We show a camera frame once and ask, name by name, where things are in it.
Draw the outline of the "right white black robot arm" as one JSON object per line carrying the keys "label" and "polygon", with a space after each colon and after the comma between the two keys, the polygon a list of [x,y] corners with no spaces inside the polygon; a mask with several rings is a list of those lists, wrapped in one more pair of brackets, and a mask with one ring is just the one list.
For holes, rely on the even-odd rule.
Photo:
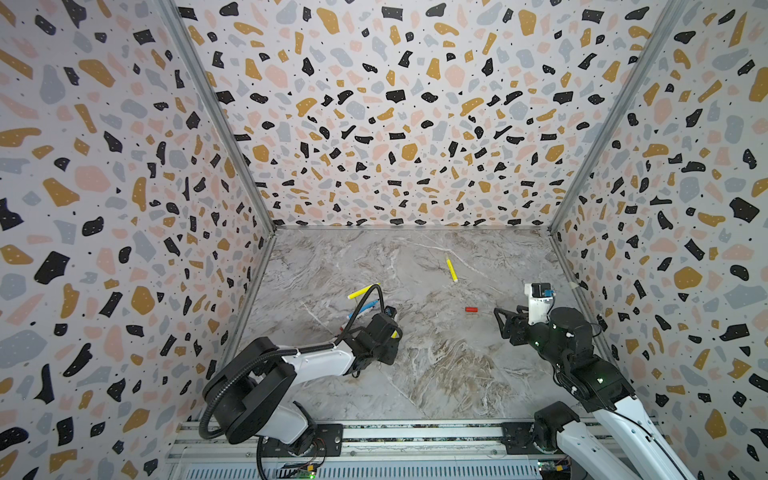
{"label": "right white black robot arm", "polygon": [[539,451],[562,452],[592,479],[694,477],[653,423],[629,380],[595,353],[593,324],[579,310],[497,307],[494,317],[503,339],[532,347],[550,364],[555,382],[608,431],[631,464],[607,449],[563,402],[534,414],[531,436]]}

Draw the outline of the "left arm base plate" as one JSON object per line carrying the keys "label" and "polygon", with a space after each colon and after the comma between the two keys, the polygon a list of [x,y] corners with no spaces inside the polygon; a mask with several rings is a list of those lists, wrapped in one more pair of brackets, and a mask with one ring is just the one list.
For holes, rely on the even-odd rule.
{"label": "left arm base plate", "polygon": [[259,443],[266,458],[339,457],[344,439],[344,425],[341,423],[320,423],[310,427],[298,440],[285,444],[274,438]]}

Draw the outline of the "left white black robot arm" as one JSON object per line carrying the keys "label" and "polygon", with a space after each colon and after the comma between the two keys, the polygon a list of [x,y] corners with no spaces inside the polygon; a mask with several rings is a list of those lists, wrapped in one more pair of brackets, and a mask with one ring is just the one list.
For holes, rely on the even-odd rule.
{"label": "left white black robot arm", "polygon": [[288,348],[267,337],[252,341],[204,387],[200,437],[224,436],[231,444],[266,437],[292,456],[305,454],[319,438],[319,427],[299,402],[286,400],[287,394],[324,377],[358,377],[374,363],[392,365],[403,334],[396,314],[386,306],[367,325],[324,344]]}

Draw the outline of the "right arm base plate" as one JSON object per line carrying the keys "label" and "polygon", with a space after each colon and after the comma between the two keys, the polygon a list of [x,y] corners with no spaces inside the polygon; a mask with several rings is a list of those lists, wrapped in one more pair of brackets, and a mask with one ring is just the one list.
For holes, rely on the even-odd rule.
{"label": "right arm base plate", "polygon": [[533,420],[531,422],[503,422],[501,443],[508,455],[562,454],[557,435],[574,419],[563,421]]}

